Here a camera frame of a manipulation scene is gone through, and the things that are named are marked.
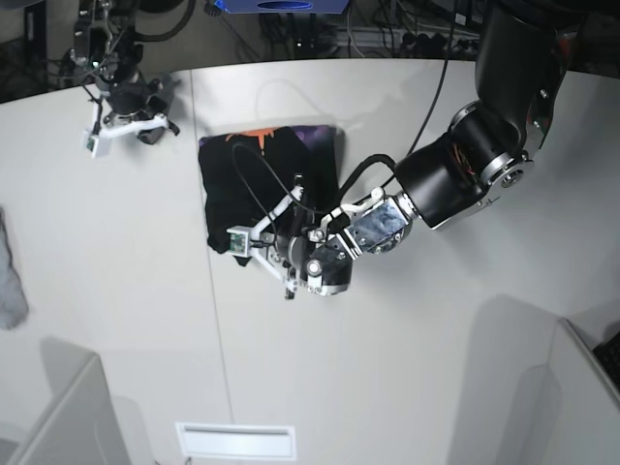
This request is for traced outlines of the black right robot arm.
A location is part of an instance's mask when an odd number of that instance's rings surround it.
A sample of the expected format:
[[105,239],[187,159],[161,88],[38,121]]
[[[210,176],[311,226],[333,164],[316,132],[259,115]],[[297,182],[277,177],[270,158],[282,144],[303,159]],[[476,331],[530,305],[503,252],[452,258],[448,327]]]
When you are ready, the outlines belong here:
[[92,156],[108,153],[114,140],[134,136],[147,145],[180,129],[169,119],[173,83],[148,80],[140,71],[145,39],[136,30],[140,1],[81,1],[70,58],[76,78],[92,79],[98,93],[82,145]]

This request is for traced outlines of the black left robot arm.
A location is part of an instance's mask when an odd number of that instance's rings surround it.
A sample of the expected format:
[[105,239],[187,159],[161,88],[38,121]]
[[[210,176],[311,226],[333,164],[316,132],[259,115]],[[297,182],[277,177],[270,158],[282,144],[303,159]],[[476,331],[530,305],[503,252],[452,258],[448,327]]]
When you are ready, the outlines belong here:
[[342,195],[324,207],[288,192],[277,212],[294,211],[277,237],[286,298],[299,287],[337,295],[365,254],[396,248],[415,222],[439,230],[493,204],[533,167],[553,121],[554,104],[574,44],[593,7],[587,1],[491,1],[483,13],[476,58],[477,98],[428,145],[414,144],[400,161],[367,158],[356,174],[382,163],[396,190],[375,187],[364,198]]

